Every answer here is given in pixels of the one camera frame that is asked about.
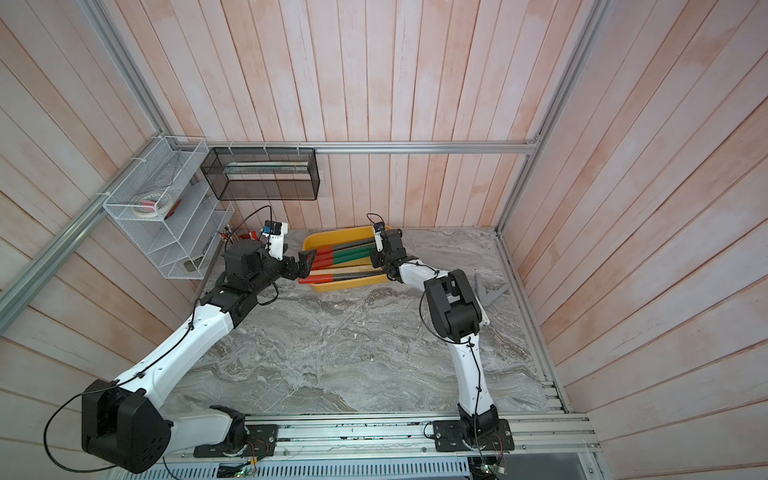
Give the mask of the grey speckled hoe red grip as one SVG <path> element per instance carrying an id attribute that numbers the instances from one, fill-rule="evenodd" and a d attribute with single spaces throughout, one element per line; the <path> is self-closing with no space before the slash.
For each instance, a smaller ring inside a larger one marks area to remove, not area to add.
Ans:
<path id="1" fill-rule="evenodd" d="M 336 251 L 341 251 L 341 250 L 346 250 L 351 248 L 358 248 L 364 245 L 372 244 L 374 242 L 375 240 L 373 238 L 365 238 L 365 239 L 359 239 L 359 240 L 354 240 L 354 241 L 344 242 L 339 244 L 318 246 L 318 247 L 315 247 L 315 250 L 319 255 L 327 255 L 327 254 L 330 254 L 331 252 L 336 252 Z"/>

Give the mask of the green hoe red grip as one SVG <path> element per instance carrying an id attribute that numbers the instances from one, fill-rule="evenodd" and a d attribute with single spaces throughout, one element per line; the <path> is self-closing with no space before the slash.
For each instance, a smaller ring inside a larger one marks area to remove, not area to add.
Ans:
<path id="1" fill-rule="evenodd" d="M 351 263 L 355 266 L 370 264 L 370 253 L 368 251 L 359 251 L 347 255 L 316 257 L 312 264 L 312 270 L 336 268 L 339 265 Z"/>
<path id="2" fill-rule="evenodd" d="M 375 251 L 375 245 L 372 243 L 372 244 L 364 245 L 364 246 L 358 247 L 358 248 L 351 248 L 351 249 L 331 252 L 330 254 L 327 254 L 327 255 L 319 255 L 317 253 L 316 257 L 323 257 L 323 256 L 328 256 L 328 255 L 331 255 L 331 256 L 347 255 L 347 254 L 351 254 L 353 252 L 359 252 L 359 251 L 363 251 L 363 252 L 368 251 L 369 253 L 371 253 L 372 251 Z"/>

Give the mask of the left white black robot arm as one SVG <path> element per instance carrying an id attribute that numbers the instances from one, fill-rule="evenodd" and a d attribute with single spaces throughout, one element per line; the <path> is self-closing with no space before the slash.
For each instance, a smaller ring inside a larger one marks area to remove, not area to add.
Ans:
<path id="1" fill-rule="evenodd" d="M 213 288 L 194 301 L 188 319 L 160 346 L 112 381 L 97 379 L 77 394 L 81 448 L 105 461 L 142 473 L 165 455 L 203 445 L 225 456 L 242 454 L 249 442 L 244 414 L 223 406 L 165 417 L 161 408 L 195 363 L 232 332 L 257 306 L 259 295 L 279 279 L 309 276 L 316 253 L 288 256 L 282 245 L 241 240 L 224 254 L 225 269 Z"/>

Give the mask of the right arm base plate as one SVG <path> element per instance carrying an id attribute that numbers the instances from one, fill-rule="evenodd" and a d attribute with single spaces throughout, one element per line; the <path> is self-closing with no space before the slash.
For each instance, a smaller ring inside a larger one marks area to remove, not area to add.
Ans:
<path id="1" fill-rule="evenodd" d="M 515 449 L 507 420 L 495 426 L 474 428 L 462 420 L 439 420 L 431 423 L 431 434 L 438 452 L 510 452 Z"/>

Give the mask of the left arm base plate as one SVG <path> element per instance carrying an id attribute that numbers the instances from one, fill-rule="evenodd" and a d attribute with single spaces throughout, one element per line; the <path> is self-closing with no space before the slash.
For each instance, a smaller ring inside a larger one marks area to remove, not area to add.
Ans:
<path id="1" fill-rule="evenodd" d="M 261 460 L 274 455 L 279 430 L 276 424 L 245 425 L 242 430 L 242 433 L 229 434 L 221 443 L 195 447 L 193 457 L 248 457 Z"/>

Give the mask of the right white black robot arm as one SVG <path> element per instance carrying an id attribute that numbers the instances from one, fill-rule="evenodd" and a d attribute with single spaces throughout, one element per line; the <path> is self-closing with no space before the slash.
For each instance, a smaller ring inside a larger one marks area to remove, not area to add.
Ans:
<path id="1" fill-rule="evenodd" d="M 375 250 L 370 258 L 392 281 L 417 288 L 428 308 L 430 331 L 450 348 L 459 387 L 459 432 L 469 445 L 493 433 L 499 415 L 488 390 L 480 358 L 480 327 L 487 322 L 464 271 L 439 270 L 409 255 L 402 232 L 382 222 L 373 225 Z"/>

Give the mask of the yellow plastic storage box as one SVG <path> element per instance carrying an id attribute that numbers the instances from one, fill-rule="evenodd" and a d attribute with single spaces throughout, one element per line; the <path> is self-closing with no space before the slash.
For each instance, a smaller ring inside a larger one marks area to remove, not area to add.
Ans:
<path id="1" fill-rule="evenodd" d="M 311 249 L 315 249 L 315 247 L 318 247 L 318 246 L 339 244 L 339 243 L 350 242 L 350 241 L 365 239 L 365 238 L 374 239 L 374 232 L 373 232 L 372 226 L 354 227 L 354 228 L 346 228 L 346 229 L 340 229 L 340 230 L 314 233 L 309 235 L 304 240 L 302 249 L 311 250 Z M 347 267 L 347 266 L 355 266 L 355 265 L 351 263 L 351 264 L 339 265 L 338 267 Z M 347 281 L 315 284 L 315 285 L 312 285 L 312 284 L 303 284 L 303 285 L 308 285 L 315 292 L 320 293 L 320 292 L 331 292 L 331 291 L 337 291 L 337 290 L 371 286 L 375 284 L 385 283 L 387 281 L 388 281 L 387 276 L 383 274 L 379 276 L 367 277 L 367 278 L 362 278 L 357 280 L 347 280 Z"/>

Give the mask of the wooden handle pick hammer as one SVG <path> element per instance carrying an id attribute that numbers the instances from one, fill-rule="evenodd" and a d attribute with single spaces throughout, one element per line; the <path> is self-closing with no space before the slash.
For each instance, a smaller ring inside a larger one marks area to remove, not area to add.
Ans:
<path id="1" fill-rule="evenodd" d="M 311 275 L 341 275 L 341 274 L 358 274 L 373 272 L 376 269 L 372 265 L 359 265 L 359 266 L 347 266 L 338 268 L 327 268 L 312 270 Z"/>

